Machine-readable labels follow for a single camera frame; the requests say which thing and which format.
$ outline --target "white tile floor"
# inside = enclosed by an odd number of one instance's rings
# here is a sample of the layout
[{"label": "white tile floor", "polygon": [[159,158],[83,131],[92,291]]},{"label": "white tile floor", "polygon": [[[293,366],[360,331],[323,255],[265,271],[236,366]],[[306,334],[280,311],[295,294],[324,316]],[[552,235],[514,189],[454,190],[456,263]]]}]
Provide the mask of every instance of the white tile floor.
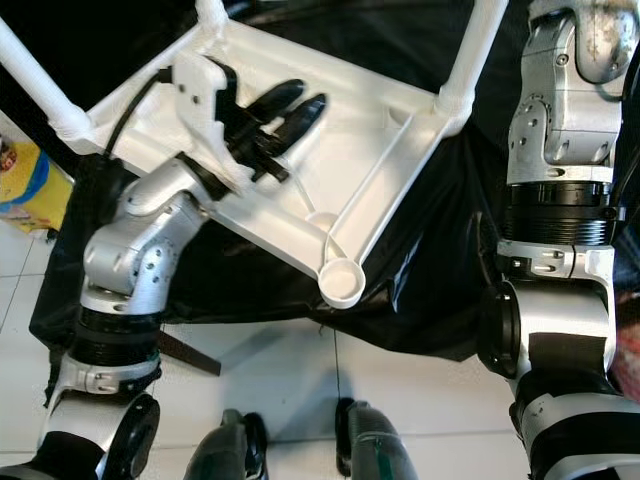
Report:
[{"label": "white tile floor", "polygon": [[[0,222],[0,465],[30,458],[44,415],[47,350],[28,324],[50,249]],[[423,479],[526,478],[507,413],[509,389],[475,358],[456,364],[385,352],[308,320],[167,331],[220,360],[223,375],[163,358],[153,389],[161,424],[143,480],[182,478],[226,407],[265,418],[273,480],[339,479],[339,394],[366,399],[390,417]]]}]

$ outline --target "floor tile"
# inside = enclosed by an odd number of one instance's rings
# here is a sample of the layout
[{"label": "floor tile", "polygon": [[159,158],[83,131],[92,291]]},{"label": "floor tile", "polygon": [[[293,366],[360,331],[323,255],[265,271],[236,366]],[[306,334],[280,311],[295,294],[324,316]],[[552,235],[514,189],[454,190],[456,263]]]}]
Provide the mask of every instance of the floor tile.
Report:
[{"label": "floor tile", "polygon": [[338,333],[340,394],[380,409],[402,434],[511,431],[511,391],[477,359],[388,352]]},{"label": "floor tile", "polygon": [[515,434],[410,437],[404,444],[425,480],[526,480],[530,471]]},{"label": "floor tile", "polygon": [[33,456],[33,453],[0,453],[0,467],[27,463]]},{"label": "floor tile", "polygon": [[45,416],[49,355],[29,333],[42,280],[20,278],[0,333],[0,452],[34,450]]},{"label": "floor tile", "polygon": [[[179,480],[184,477],[192,448],[153,450],[141,480]],[[269,477],[273,480],[343,480],[335,467],[331,440],[279,443],[267,450]]]},{"label": "floor tile", "polygon": [[16,285],[18,285],[18,277],[0,277],[0,332]]},{"label": "floor tile", "polygon": [[338,397],[333,330],[309,320],[167,326],[167,333],[222,363],[217,378],[163,356],[155,397],[157,446],[193,446],[225,408],[258,411],[276,441],[333,436]]},{"label": "floor tile", "polygon": [[34,238],[22,274],[43,275],[47,271],[49,256],[51,256],[54,245],[55,242],[47,243],[46,232],[44,235]]},{"label": "floor tile", "polygon": [[0,220],[0,277],[20,275],[33,239]]}]

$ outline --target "white metal tube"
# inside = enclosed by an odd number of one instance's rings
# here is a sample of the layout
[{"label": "white metal tube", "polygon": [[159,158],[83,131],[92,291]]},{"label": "white metal tube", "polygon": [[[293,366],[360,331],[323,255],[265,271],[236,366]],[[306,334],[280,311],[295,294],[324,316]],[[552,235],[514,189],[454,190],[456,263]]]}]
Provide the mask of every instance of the white metal tube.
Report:
[{"label": "white metal tube", "polygon": [[440,88],[435,107],[451,117],[471,115],[475,88],[509,0],[476,0],[449,80]]},{"label": "white metal tube", "polygon": [[89,116],[67,98],[2,18],[0,63],[47,115],[60,138],[75,139],[91,129]]}]

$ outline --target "black garbage bag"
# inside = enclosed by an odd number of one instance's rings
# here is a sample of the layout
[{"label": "black garbage bag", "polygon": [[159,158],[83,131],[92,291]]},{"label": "black garbage bag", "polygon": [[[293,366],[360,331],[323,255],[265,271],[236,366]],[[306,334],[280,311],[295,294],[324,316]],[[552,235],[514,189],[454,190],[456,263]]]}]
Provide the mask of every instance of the black garbage bag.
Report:
[{"label": "black garbage bag", "polygon": [[[448,77],[473,2],[303,4],[246,21],[437,91]],[[358,305],[331,309],[315,280],[209,222],[182,255],[164,321],[309,317],[388,350],[455,360],[472,355],[478,301],[496,278],[493,253],[504,207],[507,132],[520,96],[520,57],[527,36],[527,2],[511,2],[478,84],[469,123],[441,143],[387,225],[364,264],[368,284]],[[89,161],[100,163],[99,158]],[[114,175],[132,180],[124,170],[111,168]],[[31,322],[31,331],[56,352],[70,341],[79,309],[82,251],[99,225],[81,212],[100,199],[83,186],[82,175],[78,183]],[[625,278],[637,281],[637,271],[636,265]]]}]

